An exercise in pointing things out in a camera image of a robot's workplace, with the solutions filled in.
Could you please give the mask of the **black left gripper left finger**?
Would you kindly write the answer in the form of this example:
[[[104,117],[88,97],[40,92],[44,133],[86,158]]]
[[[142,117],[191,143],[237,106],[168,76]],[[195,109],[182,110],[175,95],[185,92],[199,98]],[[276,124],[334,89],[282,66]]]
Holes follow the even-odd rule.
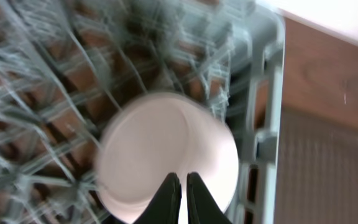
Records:
[[[180,180],[176,173],[171,172],[134,224],[177,224],[180,205]]]

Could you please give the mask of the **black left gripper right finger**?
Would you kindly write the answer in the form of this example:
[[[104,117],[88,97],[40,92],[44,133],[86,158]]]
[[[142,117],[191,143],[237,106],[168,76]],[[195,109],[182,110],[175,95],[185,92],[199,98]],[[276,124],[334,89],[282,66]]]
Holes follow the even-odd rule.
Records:
[[[231,224],[197,172],[187,175],[186,197],[189,224]]]

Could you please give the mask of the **pink bowl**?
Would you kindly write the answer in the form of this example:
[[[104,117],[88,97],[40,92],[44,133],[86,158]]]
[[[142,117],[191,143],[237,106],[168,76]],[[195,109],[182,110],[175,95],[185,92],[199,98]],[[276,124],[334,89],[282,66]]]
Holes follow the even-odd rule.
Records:
[[[220,211],[237,187],[237,147],[228,126],[176,93],[141,96],[110,120],[94,165],[98,195],[117,219],[133,223],[167,174],[182,185],[201,176]]]

